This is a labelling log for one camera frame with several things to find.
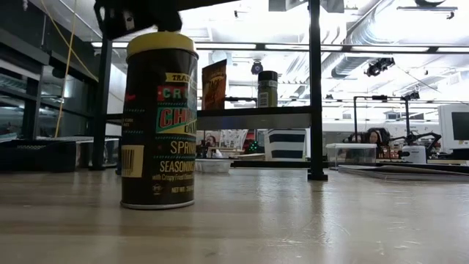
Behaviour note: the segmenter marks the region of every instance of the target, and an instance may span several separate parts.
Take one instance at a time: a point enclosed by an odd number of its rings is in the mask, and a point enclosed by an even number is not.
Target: yellow cable
[[[49,10],[47,9],[47,7],[45,6],[45,3],[44,3],[44,0],[41,0],[41,4],[43,5],[44,7],[44,10],[45,12],[47,13],[47,16],[51,19],[52,21],[52,24],[53,26],[57,29],[58,33],[60,34],[60,37],[62,37],[62,39],[64,40],[65,44],[67,44],[68,48],[69,48],[69,51],[71,50],[72,51],[72,54],[73,56],[75,56],[75,58],[78,60],[78,62],[80,62],[80,65],[85,69],[85,71],[95,80],[95,81],[98,81],[98,78],[93,74],[91,73],[91,71],[88,69],[88,67],[81,61],[81,59],[78,57],[78,55],[75,53],[75,51],[73,50],[71,44],[68,43],[68,41],[65,39],[64,35],[62,34],[62,32],[60,31],[59,27],[57,26],[56,22],[53,20],[52,18],[52,15],[49,13]],[[73,23],[75,23],[75,11],[73,13]]]
[[[72,34],[70,35],[70,44],[68,45],[68,57],[67,57],[67,65],[65,65],[65,77],[64,83],[62,85],[62,96],[60,97],[60,108],[59,108],[59,117],[57,118],[57,125],[56,125],[56,138],[59,135],[59,127],[60,127],[60,120],[62,119],[62,108],[64,106],[64,96],[65,96],[65,85],[67,84],[67,77],[68,77],[68,69],[70,68],[70,57],[72,56],[72,46],[73,46],[73,36],[75,35],[75,22],[76,22],[76,3],[78,0],[75,0],[75,4],[73,5],[73,22],[72,22]]]

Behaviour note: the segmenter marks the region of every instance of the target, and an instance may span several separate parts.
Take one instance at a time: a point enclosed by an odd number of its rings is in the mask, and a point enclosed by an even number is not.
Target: clear plastic box
[[[376,163],[376,144],[335,143],[327,144],[329,168],[341,164],[374,164]]]
[[[196,172],[228,173],[232,159],[196,159]]]

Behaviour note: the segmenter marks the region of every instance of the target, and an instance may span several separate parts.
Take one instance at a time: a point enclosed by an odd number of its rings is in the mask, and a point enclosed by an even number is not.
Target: black metal pole
[[[353,121],[355,125],[355,142],[358,143],[357,98],[353,97]]]
[[[405,101],[405,127],[407,129],[407,135],[410,135],[410,117],[409,117],[409,100],[404,98]]]
[[[23,110],[23,127],[21,133],[25,139],[35,140],[39,124],[39,107],[41,104],[41,86],[43,73],[39,81],[28,78],[26,81],[26,93],[36,97],[36,100],[25,100]]]
[[[327,180],[322,170],[322,96],[320,0],[309,0],[309,89],[311,104],[311,170],[308,180]]]
[[[106,135],[106,114],[108,111],[109,78],[111,76],[112,41],[103,31],[103,47],[101,48],[99,81],[97,84],[95,118],[93,125],[93,153],[91,170],[104,170],[104,144]]]

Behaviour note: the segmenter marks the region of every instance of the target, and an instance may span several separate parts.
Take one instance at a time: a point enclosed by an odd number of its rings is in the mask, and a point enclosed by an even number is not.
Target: black storage bin
[[[0,143],[0,171],[73,172],[76,143],[12,140]]]

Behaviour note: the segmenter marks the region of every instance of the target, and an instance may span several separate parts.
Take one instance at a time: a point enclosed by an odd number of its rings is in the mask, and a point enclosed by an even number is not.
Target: black and white striped object
[[[305,148],[305,129],[270,129],[265,151],[272,161],[302,161]]]

